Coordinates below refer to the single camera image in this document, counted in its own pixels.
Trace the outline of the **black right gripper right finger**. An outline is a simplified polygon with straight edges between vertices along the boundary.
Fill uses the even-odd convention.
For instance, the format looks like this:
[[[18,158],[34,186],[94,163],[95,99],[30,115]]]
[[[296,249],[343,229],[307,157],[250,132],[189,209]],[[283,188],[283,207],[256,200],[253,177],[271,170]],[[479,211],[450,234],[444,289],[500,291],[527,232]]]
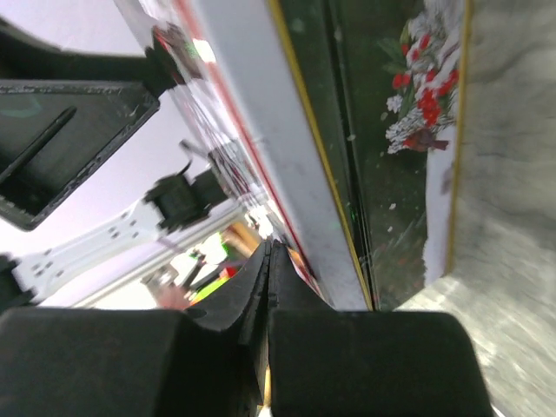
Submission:
[[[471,338],[452,315],[337,311],[298,275],[286,247],[268,278],[275,416],[490,416]]]

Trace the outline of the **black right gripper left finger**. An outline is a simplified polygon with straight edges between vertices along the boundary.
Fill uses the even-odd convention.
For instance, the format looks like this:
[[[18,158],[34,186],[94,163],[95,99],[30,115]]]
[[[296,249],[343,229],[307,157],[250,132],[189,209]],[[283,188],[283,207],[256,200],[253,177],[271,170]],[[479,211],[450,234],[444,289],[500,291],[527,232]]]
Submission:
[[[267,366],[262,243],[186,310],[40,308],[1,260],[4,416],[253,416]]]

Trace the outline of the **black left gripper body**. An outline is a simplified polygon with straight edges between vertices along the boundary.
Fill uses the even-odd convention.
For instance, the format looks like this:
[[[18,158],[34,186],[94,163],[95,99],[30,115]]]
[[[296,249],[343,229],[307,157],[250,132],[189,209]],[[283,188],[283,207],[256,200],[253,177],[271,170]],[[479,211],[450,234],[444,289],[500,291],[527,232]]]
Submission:
[[[1,217],[31,231],[160,108],[177,67],[159,28],[143,56],[63,50],[1,22]]]

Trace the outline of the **gold tin lid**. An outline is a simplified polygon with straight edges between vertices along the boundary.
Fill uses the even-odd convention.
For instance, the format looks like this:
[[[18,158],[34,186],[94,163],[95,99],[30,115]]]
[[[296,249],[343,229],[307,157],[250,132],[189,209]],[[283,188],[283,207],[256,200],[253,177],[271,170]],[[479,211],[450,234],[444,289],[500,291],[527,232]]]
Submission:
[[[240,144],[325,299],[369,310],[372,295],[355,252],[323,141],[276,1],[121,1],[142,43],[176,29],[233,121]]]

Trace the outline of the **gold cookie tin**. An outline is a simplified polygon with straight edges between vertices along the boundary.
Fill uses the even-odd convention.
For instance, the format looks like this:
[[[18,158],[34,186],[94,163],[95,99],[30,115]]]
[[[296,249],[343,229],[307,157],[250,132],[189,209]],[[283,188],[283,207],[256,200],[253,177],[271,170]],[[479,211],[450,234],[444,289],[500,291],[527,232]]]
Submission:
[[[376,308],[447,270],[465,1],[280,1]]]

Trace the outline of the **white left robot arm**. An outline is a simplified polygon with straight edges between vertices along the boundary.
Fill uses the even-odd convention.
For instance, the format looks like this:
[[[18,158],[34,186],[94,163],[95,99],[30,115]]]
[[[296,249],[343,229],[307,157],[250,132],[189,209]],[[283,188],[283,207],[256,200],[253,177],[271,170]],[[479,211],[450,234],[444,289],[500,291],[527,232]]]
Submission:
[[[1,23],[1,217],[31,231],[199,71],[173,33],[153,28],[143,56],[71,52]],[[159,179],[121,214],[56,247],[1,257],[1,301],[45,301],[69,281],[190,227],[226,200],[215,174]]]

